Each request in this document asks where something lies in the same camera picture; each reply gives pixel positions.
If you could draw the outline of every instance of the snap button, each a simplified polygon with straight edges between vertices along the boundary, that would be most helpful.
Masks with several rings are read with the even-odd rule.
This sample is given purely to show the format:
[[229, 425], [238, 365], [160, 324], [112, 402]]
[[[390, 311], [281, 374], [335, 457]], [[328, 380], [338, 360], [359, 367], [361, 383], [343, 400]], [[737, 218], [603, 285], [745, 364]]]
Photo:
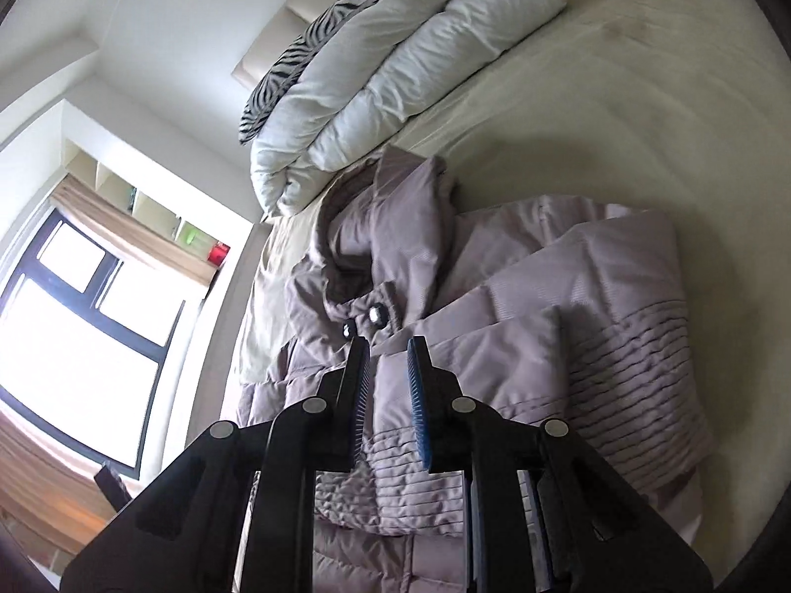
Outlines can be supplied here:
[[382, 305], [382, 303], [378, 302], [375, 303], [371, 308], [368, 310], [368, 318], [370, 322], [377, 327], [377, 330], [381, 330], [384, 328], [389, 321], [389, 314], [388, 309]]
[[356, 336], [357, 323], [354, 322], [353, 318], [347, 318], [347, 320], [343, 322], [343, 338], [352, 340]]

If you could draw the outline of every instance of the beige upholstered headboard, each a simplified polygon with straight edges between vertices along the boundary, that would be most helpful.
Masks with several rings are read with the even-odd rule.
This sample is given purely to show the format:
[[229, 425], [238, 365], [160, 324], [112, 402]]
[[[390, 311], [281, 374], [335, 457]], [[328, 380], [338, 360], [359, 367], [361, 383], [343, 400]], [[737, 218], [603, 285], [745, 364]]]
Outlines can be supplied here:
[[287, 0], [233, 69], [233, 77], [253, 89], [294, 39], [335, 1]]

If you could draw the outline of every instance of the puffer jacket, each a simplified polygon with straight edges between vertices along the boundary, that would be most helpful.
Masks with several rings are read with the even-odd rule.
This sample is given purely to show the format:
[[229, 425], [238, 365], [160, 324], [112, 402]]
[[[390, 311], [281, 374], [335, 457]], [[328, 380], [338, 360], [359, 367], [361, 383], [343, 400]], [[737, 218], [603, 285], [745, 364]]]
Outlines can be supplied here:
[[[371, 343], [363, 458], [349, 475], [317, 478], [318, 588], [351, 571], [373, 573], [377, 586], [390, 573], [414, 592], [461, 582], [460, 476], [423, 471], [411, 427], [415, 334], [465, 394], [524, 423], [566, 418], [646, 495], [711, 449], [669, 220], [563, 196], [457, 214], [451, 187], [440, 159], [395, 148], [344, 173], [286, 285], [297, 335], [243, 387], [240, 424], [270, 420], [343, 365], [347, 319]], [[384, 326], [369, 318], [373, 306]], [[447, 572], [426, 566], [422, 578], [424, 559]], [[368, 590], [358, 577], [343, 590]]]

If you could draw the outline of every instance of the window pane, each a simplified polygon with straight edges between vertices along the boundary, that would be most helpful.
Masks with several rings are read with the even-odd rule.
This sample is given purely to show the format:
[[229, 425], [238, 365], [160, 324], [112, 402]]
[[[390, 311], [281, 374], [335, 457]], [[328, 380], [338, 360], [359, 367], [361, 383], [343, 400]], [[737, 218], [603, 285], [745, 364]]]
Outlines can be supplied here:
[[140, 336], [165, 345], [181, 302], [165, 274], [139, 263], [124, 262], [104, 295], [100, 310]]
[[104, 257], [104, 250], [80, 232], [61, 223], [39, 254], [42, 265], [49, 267], [75, 290], [84, 292]]
[[27, 279], [0, 321], [0, 384], [39, 417], [134, 466], [157, 364]]

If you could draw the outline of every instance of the window frame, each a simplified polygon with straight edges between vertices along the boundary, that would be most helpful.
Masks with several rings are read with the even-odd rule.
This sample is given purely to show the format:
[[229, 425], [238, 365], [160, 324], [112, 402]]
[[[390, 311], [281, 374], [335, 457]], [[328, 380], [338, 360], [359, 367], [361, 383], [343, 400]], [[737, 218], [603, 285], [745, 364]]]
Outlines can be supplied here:
[[[93, 273], [84, 292], [79, 292], [77, 289], [74, 289], [39, 261], [40, 253], [44, 251], [46, 245], [54, 237], [54, 234], [62, 224], [68, 225], [78, 234], [82, 235], [104, 251], [104, 257], [102, 257], [99, 265], [96, 267], [96, 271]], [[53, 209], [46, 217], [45, 221], [41, 223], [41, 226], [38, 227], [30, 243], [25, 247], [25, 251], [22, 253], [16, 267], [9, 275], [7, 283], [0, 293], [0, 318], [3, 317], [5, 310], [13, 302], [17, 289], [21, 287], [22, 282], [25, 279], [30, 279], [73, 314], [76, 314], [76, 316], [82, 318], [101, 332], [117, 340], [120, 344], [135, 350], [157, 364], [157, 373], [154, 376], [148, 404], [145, 409], [145, 416], [143, 418], [140, 442], [137, 445], [135, 465], [129, 466], [112, 457], [108, 457], [108, 455], [94, 450], [87, 444], [74, 439], [68, 433], [60, 430], [60, 428], [53, 426], [28, 406], [25, 406], [24, 403], [20, 402], [13, 394], [10, 394], [8, 390], [5, 390], [1, 384], [1, 378], [0, 399], [27, 419], [31, 424], [38, 427], [39, 430], [50, 435], [50, 437], [66, 447], [69, 447], [71, 450], [99, 464], [109, 463], [119, 473], [127, 475], [128, 477], [140, 479], [143, 447], [145, 446], [145, 437], [148, 433], [154, 398], [157, 394], [162, 368], [165, 365], [165, 359], [167, 358], [170, 344], [173, 341], [173, 334], [176, 332], [176, 327], [178, 326], [179, 319], [184, 310], [185, 301], [181, 302], [181, 306], [176, 313], [176, 318], [173, 320], [173, 325], [168, 334], [168, 339], [164, 345], [159, 345], [121, 325], [119, 322], [102, 314], [100, 308], [102, 299], [112, 285], [112, 281], [122, 265], [124, 265], [123, 261], [110, 254], [105, 247], [102, 247], [100, 243], [97, 243], [82, 231], [80, 227], [69, 221], [69, 219], [66, 219], [61, 212]]]

